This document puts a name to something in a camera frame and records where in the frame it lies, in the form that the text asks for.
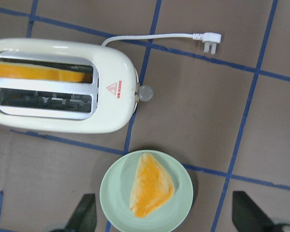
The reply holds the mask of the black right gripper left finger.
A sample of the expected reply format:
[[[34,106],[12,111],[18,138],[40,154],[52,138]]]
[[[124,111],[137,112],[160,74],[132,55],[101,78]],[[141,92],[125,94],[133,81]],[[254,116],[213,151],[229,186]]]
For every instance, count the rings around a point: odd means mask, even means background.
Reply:
[[[84,194],[67,222],[65,232],[94,232],[97,226],[96,196]]]

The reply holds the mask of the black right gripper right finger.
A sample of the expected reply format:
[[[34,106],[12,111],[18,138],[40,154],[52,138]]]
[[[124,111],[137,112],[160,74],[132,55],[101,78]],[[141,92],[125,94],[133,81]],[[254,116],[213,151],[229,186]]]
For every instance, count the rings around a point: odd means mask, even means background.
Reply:
[[[244,191],[232,193],[232,222],[238,232],[274,232],[275,224]]]

